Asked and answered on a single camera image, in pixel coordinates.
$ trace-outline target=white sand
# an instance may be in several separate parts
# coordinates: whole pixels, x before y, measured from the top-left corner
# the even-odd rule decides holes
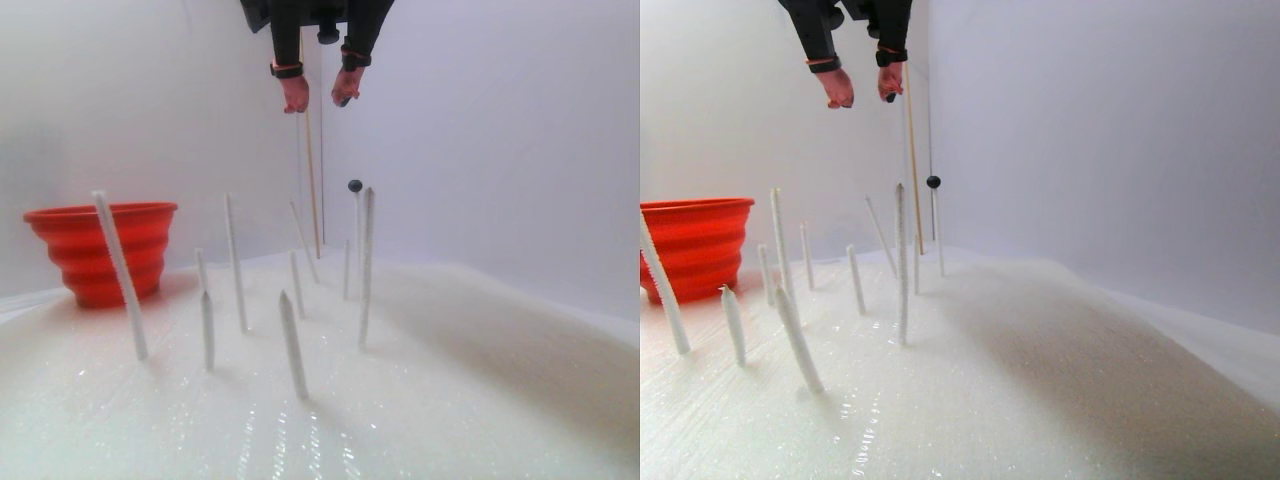
[[[463,269],[379,265],[361,353],[358,303],[320,273],[297,320],[310,401],[276,307],[287,261],[246,270],[248,335],[229,269],[210,268],[211,374],[192,270],[145,301],[143,364],[123,308],[67,298],[0,324],[0,476],[636,476],[635,346]]]
[[[909,347],[895,282],[845,262],[797,294],[827,393],[808,392],[759,289],[741,294],[748,367],[718,302],[659,314],[641,338],[645,479],[1260,479],[1280,475],[1280,419],[1133,314],[1050,262],[924,268]]]

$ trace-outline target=black wristband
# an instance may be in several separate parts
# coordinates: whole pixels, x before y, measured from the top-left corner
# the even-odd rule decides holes
[[[809,65],[809,73],[819,74],[827,72],[835,72],[840,69],[840,58],[832,56],[831,61],[815,63]]]
[[[879,68],[884,68],[892,63],[900,63],[900,61],[906,61],[906,50],[899,52],[876,50],[876,65]]]
[[[374,64],[374,59],[370,55],[360,56],[356,49],[351,47],[351,37],[346,37],[342,44],[342,69],[343,72],[356,72],[357,68],[369,67]]]
[[[279,78],[279,79],[293,78],[293,77],[302,77],[302,64],[301,63],[297,64],[297,65],[288,67],[288,68],[282,68],[282,69],[276,69],[275,64],[271,64],[270,69],[271,69],[271,77],[275,77],[275,78]]]

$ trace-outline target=vertical white rod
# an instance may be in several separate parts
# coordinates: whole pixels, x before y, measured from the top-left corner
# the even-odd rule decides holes
[[[209,273],[205,270],[205,250],[196,248],[196,271],[200,273],[200,289],[209,292]]]
[[[342,242],[342,300],[349,297],[348,291],[351,285],[351,241]]]
[[[374,187],[365,189],[365,248],[364,257],[364,288],[360,296],[360,348],[365,348],[365,339],[369,338],[369,305],[372,302],[374,289]]]
[[[298,243],[302,244],[302,255],[307,257],[307,265],[311,268],[311,279],[315,283],[320,283],[320,274],[316,273],[316,260],[311,257],[311,247],[307,246],[307,234],[302,233],[302,219],[298,218],[298,206],[292,200],[289,201],[289,210],[293,211],[293,225],[298,229]]]
[[[232,276],[236,278],[236,310],[239,314],[241,332],[248,332],[248,319],[244,315],[244,280],[241,276],[239,255],[236,252],[236,223],[232,216],[232,195],[227,193],[227,243],[232,257]]]
[[[809,253],[809,225],[804,221],[800,223],[800,248],[804,251],[804,273],[809,276],[809,289],[814,291],[817,287],[813,284],[813,256]]]
[[[205,370],[214,370],[214,302],[207,291],[200,296],[200,316],[205,330]]]
[[[289,357],[289,372],[293,374],[293,393],[307,399],[307,376],[302,370],[302,348],[298,347],[298,325],[293,321],[293,305],[289,296],[280,291],[280,324],[284,325],[284,348]]]
[[[804,332],[800,329],[800,316],[796,315],[795,302],[791,301],[785,288],[778,288],[777,294],[782,326],[787,330],[787,339],[791,340],[791,352],[796,355],[796,362],[800,364],[800,372],[804,374],[804,381],[809,384],[809,392],[822,393],[822,380],[818,379],[818,369],[813,366],[809,346],[804,340]]]
[[[93,192],[93,204],[97,206],[97,221],[102,225],[102,236],[106,238],[106,251],[111,256],[111,266],[115,269],[115,280],[120,283],[120,293],[124,296],[124,308],[129,312],[129,326],[133,329],[133,351],[138,360],[147,360],[147,337],[142,332],[142,306],[138,305],[138,292],[133,288],[133,275],[129,274],[129,264],[124,259],[124,246],[120,244],[120,234],[115,229],[115,218],[106,204],[106,193]]]
[[[947,268],[942,260],[942,214],[938,212],[937,188],[929,188],[929,198],[933,201],[933,238],[938,247],[938,276],[947,276]]]
[[[746,366],[746,339],[742,335],[742,311],[737,306],[737,297],[728,285],[721,287],[721,305],[724,307],[724,317],[728,320],[728,334],[733,338],[733,353],[737,356],[737,366]]]
[[[902,275],[897,278],[897,344],[906,347],[906,202],[904,201],[904,188],[899,183],[895,189],[897,197],[897,266]]]
[[[893,265],[893,255],[888,250],[888,242],[884,241],[884,230],[879,228],[879,219],[876,218],[876,207],[872,206],[872,196],[865,196],[867,200],[867,212],[872,215],[872,224],[876,225],[876,237],[881,239],[881,248],[884,248],[884,259],[888,260],[888,270],[897,276],[897,266]]]
[[[671,279],[667,278],[667,269],[658,259],[658,247],[653,244],[653,234],[649,232],[649,223],[640,214],[640,233],[644,242],[640,243],[644,261],[649,264],[649,275],[653,276],[654,287],[658,288],[658,298],[662,300],[662,310],[667,314],[667,323],[671,324],[671,334],[676,338],[676,351],[680,355],[689,353],[689,335],[685,334],[685,325],[680,321],[680,305],[676,302],[676,291],[671,288]]]
[[[773,298],[773,268],[769,266],[769,253],[764,247],[764,243],[755,246],[755,255],[760,257],[760,276],[764,282],[764,297],[769,301],[769,306],[774,306],[776,301]]]
[[[293,301],[298,302],[298,317],[306,319],[307,308],[302,306],[302,280],[298,279],[298,256],[296,253],[292,250],[289,251],[289,271],[293,273]]]
[[[863,275],[858,273],[858,255],[854,246],[845,248],[849,255],[849,271],[854,275],[854,293],[858,296],[858,315],[867,315],[867,303],[863,301]]]
[[[915,232],[915,237],[911,238],[911,282],[915,284],[913,291],[915,294],[920,294],[920,250],[916,248],[920,238],[923,238],[920,232]]]
[[[356,196],[356,225],[353,232],[356,237],[356,273],[360,275],[365,274],[365,224],[364,224],[364,207],[360,206],[360,192],[352,193]],[[360,284],[364,284],[364,279],[357,279]],[[360,298],[360,292],[356,292],[356,298]]]
[[[778,196],[782,195],[781,188],[774,188],[769,193],[769,200],[773,204],[773,241],[778,246],[778,266],[782,268],[782,288],[787,293],[795,293],[796,283],[791,278],[791,260],[787,260],[787,241],[786,234],[782,229],[782,204]]]

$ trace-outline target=white backdrop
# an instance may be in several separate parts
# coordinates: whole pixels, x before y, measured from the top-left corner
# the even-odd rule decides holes
[[[908,50],[914,91],[916,165],[925,234],[929,209],[928,1],[913,5]],[[864,195],[892,228],[893,186],[902,175],[902,99],[877,99],[876,41],[867,22],[845,22],[836,50],[854,78],[850,110],[827,110],[822,86],[786,10],[774,0],[641,0],[640,131],[644,200],[754,197],[744,253],[772,244],[769,189],[782,188],[788,248],[799,259],[799,223],[809,223],[818,259],[879,248]]]
[[[22,214],[90,205],[92,189],[177,202],[170,266],[193,264],[197,246],[225,260],[224,191],[243,207],[242,255],[296,244],[301,118],[280,113],[270,36],[250,35],[237,3],[0,0],[0,298],[60,285]]]
[[[933,8],[948,243],[1280,333],[1280,3]]]
[[[376,251],[465,262],[588,311],[636,319],[636,5],[399,1],[361,99],[325,100],[326,242],[351,237],[360,178]],[[321,93],[338,69],[324,50]]]

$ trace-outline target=hand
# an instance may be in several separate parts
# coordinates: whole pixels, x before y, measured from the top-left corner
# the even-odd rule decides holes
[[[338,78],[333,81],[333,104],[346,106],[351,99],[360,99],[360,77],[365,74],[365,68],[356,68],[355,72],[338,70]]]
[[[822,82],[822,88],[827,91],[828,109],[854,108],[854,81],[849,79],[844,68],[818,73],[817,77],[818,82]]]
[[[307,78],[298,76],[293,78],[280,78],[280,87],[284,88],[284,113],[307,111],[307,102],[311,99],[311,87]]]
[[[888,101],[890,93],[902,95],[902,63],[891,63],[881,69],[877,84],[881,100]]]

